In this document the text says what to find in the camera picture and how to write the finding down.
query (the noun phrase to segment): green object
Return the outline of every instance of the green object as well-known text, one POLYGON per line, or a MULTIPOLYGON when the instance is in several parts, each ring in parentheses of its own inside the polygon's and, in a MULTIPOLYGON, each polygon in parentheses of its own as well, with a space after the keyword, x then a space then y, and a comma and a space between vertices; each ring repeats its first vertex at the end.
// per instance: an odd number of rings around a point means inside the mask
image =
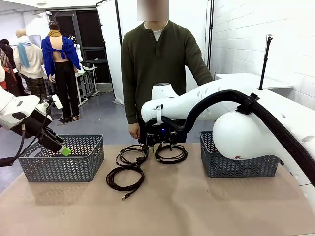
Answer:
POLYGON ((70 153, 71 153, 71 150, 69 148, 63 146, 63 150, 62 150, 61 154, 64 156, 69 156, 70 153))
POLYGON ((141 118, 141 108, 151 100, 155 84, 168 82, 178 95, 186 93, 185 65, 199 86, 213 80, 188 29, 169 21, 156 42, 152 30, 142 23, 125 35, 122 75, 129 124, 137 123, 137 114, 141 118))

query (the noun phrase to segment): white shirt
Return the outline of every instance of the white shirt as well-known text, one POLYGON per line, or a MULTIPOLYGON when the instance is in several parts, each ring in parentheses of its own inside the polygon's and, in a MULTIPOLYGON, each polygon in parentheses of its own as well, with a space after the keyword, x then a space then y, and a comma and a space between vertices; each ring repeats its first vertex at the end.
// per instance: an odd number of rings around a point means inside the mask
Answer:
MULTIPOLYGON (((147 30, 149 30, 149 28, 146 26, 146 23, 144 22, 143 24, 144 24, 144 27, 145 27, 147 30)), ((157 41, 157 42, 158 42, 159 38, 161 37, 164 28, 161 29, 161 30, 159 30, 159 31, 152 31, 153 34, 154 34, 154 37, 156 38, 156 41, 157 41)))
POLYGON ((13 55, 16 68, 21 72, 22 75, 25 75, 31 79, 39 79, 44 77, 44 70, 41 66, 44 64, 43 52, 41 48, 35 44, 32 44, 31 46, 26 46, 25 51, 26 55, 28 56, 30 67, 25 68, 21 65, 19 50, 15 48, 13 55))

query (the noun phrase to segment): hand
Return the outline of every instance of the hand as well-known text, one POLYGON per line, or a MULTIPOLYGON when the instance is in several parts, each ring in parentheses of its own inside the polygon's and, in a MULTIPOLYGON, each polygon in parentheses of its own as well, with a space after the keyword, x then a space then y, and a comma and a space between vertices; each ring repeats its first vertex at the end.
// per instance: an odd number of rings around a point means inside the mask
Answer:
POLYGON ((129 125, 129 133, 134 139, 140 139, 140 126, 139 123, 129 125))
POLYGON ((53 81, 54 81, 54 79, 53 79, 53 76, 52 76, 52 75, 49 75, 49 81, 50 81, 50 82, 53 82, 53 81))

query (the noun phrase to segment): gray basket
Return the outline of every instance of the gray basket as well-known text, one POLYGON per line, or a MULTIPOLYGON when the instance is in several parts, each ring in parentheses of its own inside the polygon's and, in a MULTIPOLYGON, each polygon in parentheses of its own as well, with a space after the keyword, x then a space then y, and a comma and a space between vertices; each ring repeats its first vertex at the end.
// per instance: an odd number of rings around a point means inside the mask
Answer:
POLYGON ((201 132, 201 159, 210 178, 274 177, 280 159, 267 155, 249 160, 232 160, 221 155, 212 131, 201 132))
POLYGON ((103 135, 59 135, 68 157, 35 143, 19 158, 29 182, 90 182, 104 160, 103 135))

